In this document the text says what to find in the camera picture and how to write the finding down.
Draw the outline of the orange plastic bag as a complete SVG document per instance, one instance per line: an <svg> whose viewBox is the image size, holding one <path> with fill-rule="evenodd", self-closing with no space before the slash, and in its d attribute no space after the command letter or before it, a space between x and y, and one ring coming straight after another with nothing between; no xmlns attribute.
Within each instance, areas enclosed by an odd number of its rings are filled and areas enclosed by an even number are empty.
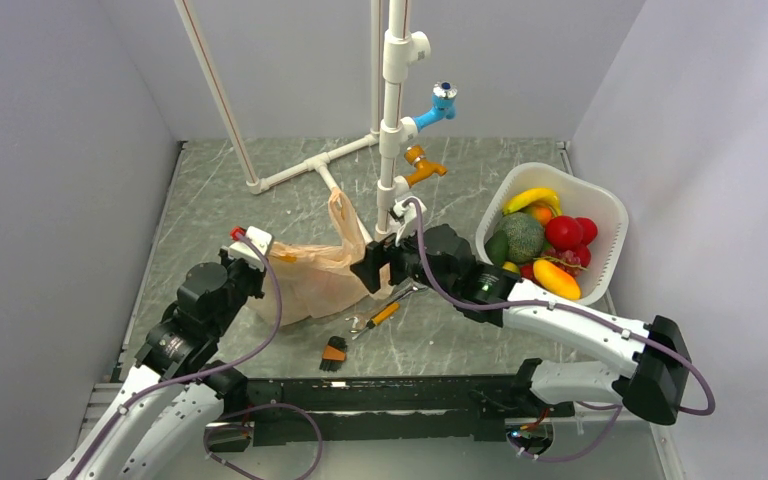
<svg viewBox="0 0 768 480"><path fill-rule="evenodd" d="M381 289L375 293L369 292L350 270L362 259L367 241L348 196L334 187L327 208L340 237L339 245L276 241L268 255L280 287L283 326L340 313L367 297L383 300L393 292L387 284L387 267L380 270Z"/></svg>

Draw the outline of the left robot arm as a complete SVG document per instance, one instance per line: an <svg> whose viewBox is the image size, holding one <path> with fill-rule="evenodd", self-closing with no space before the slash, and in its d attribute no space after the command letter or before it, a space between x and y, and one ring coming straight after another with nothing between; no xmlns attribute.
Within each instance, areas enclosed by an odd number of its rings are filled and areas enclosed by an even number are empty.
<svg viewBox="0 0 768 480"><path fill-rule="evenodd" d="M274 337L229 363L214 356L242 306L277 280L267 255L241 239L221 248L219 262L187 272L113 401L52 478L150 479L208 423L245 411L247 379L237 367Z"/></svg>

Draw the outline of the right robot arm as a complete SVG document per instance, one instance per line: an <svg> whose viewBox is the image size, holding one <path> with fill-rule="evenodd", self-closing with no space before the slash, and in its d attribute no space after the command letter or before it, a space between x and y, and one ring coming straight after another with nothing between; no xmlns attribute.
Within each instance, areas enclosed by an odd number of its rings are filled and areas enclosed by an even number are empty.
<svg viewBox="0 0 768 480"><path fill-rule="evenodd" d="M372 242L351 270L375 293L383 268L389 284L417 281L473 321L537 333L589 356L581 364L524 361L510 391L524 415L566 402L619 403L650 423L673 425L688 410L682 400L692 360L679 325L667 317L626 319L551 294L476 258L448 225Z"/></svg>

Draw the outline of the green fake avocado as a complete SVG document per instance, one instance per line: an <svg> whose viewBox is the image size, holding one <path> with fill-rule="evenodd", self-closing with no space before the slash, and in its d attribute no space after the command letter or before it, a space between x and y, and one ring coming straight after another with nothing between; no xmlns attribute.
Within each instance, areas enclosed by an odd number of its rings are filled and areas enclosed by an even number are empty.
<svg viewBox="0 0 768 480"><path fill-rule="evenodd" d="M501 267L507 261L509 239L505 231L495 231L484 244L485 253L489 261Z"/></svg>

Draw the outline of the yellow fake lemon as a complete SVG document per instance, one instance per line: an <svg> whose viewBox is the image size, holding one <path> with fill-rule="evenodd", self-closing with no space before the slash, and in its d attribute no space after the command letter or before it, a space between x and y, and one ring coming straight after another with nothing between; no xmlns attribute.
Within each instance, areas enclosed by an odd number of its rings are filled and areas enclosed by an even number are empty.
<svg viewBox="0 0 768 480"><path fill-rule="evenodd" d="M502 264L502 268L503 268L504 270L506 270L506 271L509 271L509 272L515 273L515 274L517 274L517 275L520 275L520 274L521 274L521 271L520 271L520 267L519 267L517 264L515 264L515 263L513 263L513 262L510 262L510 261L506 261L506 262L504 262L504 263Z"/></svg>

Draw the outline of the green fake melon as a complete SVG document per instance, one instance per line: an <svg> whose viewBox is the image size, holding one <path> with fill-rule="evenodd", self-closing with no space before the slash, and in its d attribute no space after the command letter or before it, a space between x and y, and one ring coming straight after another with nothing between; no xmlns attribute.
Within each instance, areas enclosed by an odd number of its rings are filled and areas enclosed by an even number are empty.
<svg viewBox="0 0 768 480"><path fill-rule="evenodd" d="M523 212L503 216L496 229L507 237L507 261L522 265L541 254L545 240L544 227L533 216Z"/></svg>

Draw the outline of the fake orange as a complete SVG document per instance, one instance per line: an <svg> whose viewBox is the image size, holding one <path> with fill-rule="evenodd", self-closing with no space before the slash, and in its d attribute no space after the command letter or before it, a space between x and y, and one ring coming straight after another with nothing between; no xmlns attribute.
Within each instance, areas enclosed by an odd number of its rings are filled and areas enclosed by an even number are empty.
<svg viewBox="0 0 768 480"><path fill-rule="evenodd" d="M555 212L552 208L540 203L529 205L525 209L525 212L537 220L538 223L543 227L545 227L555 217Z"/></svg>

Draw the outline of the yellow fake banana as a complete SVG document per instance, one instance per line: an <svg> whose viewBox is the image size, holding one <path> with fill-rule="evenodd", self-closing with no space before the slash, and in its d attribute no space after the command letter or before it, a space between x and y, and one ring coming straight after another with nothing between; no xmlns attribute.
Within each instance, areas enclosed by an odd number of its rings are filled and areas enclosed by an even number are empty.
<svg viewBox="0 0 768 480"><path fill-rule="evenodd" d="M535 202L546 204L555 216L563 214L557 192L546 187L531 188L513 196L502 207L501 212L503 215L510 215Z"/></svg>

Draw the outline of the yellow fake mango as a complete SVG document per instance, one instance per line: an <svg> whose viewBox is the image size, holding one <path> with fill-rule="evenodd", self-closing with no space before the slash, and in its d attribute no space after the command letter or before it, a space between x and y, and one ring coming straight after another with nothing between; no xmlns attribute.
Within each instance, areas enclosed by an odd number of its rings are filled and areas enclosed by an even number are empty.
<svg viewBox="0 0 768 480"><path fill-rule="evenodd" d="M577 280L555 263L536 260L533 265L535 280L548 292L568 300L579 300L582 296Z"/></svg>

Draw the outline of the red fake apple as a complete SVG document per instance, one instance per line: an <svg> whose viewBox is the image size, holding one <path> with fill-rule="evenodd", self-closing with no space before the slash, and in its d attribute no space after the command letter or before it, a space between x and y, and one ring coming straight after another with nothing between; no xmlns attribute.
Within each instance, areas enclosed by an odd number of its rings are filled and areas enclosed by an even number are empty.
<svg viewBox="0 0 768 480"><path fill-rule="evenodd" d="M566 215L558 216L545 226L545 237L556 249L573 249L581 244L582 229L575 218Z"/></svg>

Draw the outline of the red fake tomato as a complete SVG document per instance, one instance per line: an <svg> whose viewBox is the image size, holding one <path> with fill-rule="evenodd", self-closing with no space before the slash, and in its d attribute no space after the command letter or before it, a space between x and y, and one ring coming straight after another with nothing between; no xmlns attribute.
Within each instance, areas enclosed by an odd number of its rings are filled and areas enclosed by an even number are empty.
<svg viewBox="0 0 768 480"><path fill-rule="evenodd" d="M582 229L581 243L583 245L590 245L599 234L598 226L592 219L587 217L576 217L575 220Z"/></svg>

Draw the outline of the silver combination wrench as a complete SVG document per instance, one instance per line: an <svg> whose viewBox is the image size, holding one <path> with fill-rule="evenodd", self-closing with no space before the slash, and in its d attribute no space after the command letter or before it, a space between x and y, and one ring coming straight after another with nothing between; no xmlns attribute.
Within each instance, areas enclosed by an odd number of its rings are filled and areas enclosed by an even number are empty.
<svg viewBox="0 0 768 480"><path fill-rule="evenodd" d="M426 286L410 283L404 288L391 294L381 305L376 306L370 312L350 317L350 320L352 321L350 333L354 338L358 338L363 332L376 328L399 310L400 302L402 300L425 290L427 290Z"/></svg>

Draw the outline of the orange tap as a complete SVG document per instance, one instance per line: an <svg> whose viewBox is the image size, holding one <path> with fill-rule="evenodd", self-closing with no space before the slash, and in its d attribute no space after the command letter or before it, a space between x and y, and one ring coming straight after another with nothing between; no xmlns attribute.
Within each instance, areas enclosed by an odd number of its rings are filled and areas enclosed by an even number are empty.
<svg viewBox="0 0 768 480"><path fill-rule="evenodd" d="M420 145L409 147L404 158L414 168L413 173L405 176L405 181L409 187L413 187L433 175L445 176L448 172L442 164L429 160L425 150Z"/></svg>

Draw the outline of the black orange hex key set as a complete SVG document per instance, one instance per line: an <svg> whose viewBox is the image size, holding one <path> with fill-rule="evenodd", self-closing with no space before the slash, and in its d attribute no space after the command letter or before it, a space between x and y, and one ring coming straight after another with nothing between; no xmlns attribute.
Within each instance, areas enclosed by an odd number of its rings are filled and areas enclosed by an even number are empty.
<svg viewBox="0 0 768 480"><path fill-rule="evenodd" d="M341 336L329 338L319 364L319 369L325 372L336 372L341 369L347 359L348 344Z"/></svg>

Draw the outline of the blue tap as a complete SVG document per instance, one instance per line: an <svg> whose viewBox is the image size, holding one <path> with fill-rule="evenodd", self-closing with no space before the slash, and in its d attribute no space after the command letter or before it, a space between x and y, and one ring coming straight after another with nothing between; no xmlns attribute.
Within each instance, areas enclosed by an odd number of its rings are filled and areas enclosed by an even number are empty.
<svg viewBox="0 0 768 480"><path fill-rule="evenodd" d="M431 106L429 110L413 117L418 131L422 131L442 120L452 120L456 117L455 100L457 87L449 81L439 81L432 88Z"/></svg>

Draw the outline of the white PVC pipe stand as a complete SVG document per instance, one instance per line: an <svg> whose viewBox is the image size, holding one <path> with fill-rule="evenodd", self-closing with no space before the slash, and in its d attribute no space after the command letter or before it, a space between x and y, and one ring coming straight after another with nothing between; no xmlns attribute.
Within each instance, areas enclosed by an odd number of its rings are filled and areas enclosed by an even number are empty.
<svg viewBox="0 0 768 480"><path fill-rule="evenodd" d="M267 123L276 133L296 125L310 127L315 121L328 130L338 114L347 115L345 125L356 132L355 140L305 158L270 176L260 176L246 150L244 125L234 116L233 100L223 86L223 75L213 60L206 33L200 26L199 1L179 1L176 9L207 82L226 133L245 172L245 184L261 194L299 175L315 172L329 189L337 188L329 164L346 155L376 146L381 171L377 181L378 219L366 240L380 238L389 226L385 210L390 200L408 189L405 178L394 173L401 146L431 124L429 115L416 118L401 114L403 84L411 65L429 57L430 42L425 33L409 29L411 4L408 1L372 1L369 4L369 85L339 92L340 73L354 71L354 50L360 42L342 33L352 8L350 1L286 1L284 10L267 2L274 17L257 28L252 42L244 45L239 70L228 79L253 80L250 90L262 107L246 120L255 127Z"/></svg>

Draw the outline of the white plastic basket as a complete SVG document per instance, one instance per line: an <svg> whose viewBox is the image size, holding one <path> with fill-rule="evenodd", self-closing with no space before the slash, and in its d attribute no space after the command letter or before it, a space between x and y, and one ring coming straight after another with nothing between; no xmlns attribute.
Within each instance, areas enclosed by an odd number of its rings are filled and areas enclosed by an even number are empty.
<svg viewBox="0 0 768 480"><path fill-rule="evenodd" d="M608 290L628 229L609 191L542 163L507 174L475 236L488 263L582 305Z"/></svg>

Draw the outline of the orange handled screwdriver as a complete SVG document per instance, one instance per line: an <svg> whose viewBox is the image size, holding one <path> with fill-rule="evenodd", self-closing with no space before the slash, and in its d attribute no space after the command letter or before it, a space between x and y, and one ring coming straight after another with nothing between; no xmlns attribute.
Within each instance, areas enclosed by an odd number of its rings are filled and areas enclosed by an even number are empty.
<svg viewBox="0 0 768 480"><path fill-rule="evenodd" d="M361 337L364 333L366 333L369 330L372 330L376 328L378 325L383 323L385 320L389 319L394 313L396 313L400 309L400 303L399 302L393 302L389 305L387 305L383 310L373 315L365 324L364 326L352 336L353 340L358 339Z"/></svg>

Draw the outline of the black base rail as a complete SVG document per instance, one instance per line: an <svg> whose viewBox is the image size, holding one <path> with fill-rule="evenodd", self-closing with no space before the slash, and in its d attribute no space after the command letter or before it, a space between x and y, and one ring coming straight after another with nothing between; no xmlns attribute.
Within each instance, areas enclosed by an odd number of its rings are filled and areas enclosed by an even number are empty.
<svg viewBox="0 0 768 480"><path fill-rule="evenodd" d="M251 379L223 408L222 452L295 442L468 437L501 441L518 424L570 418L566 402L547 406L510 374Z"/></svg>

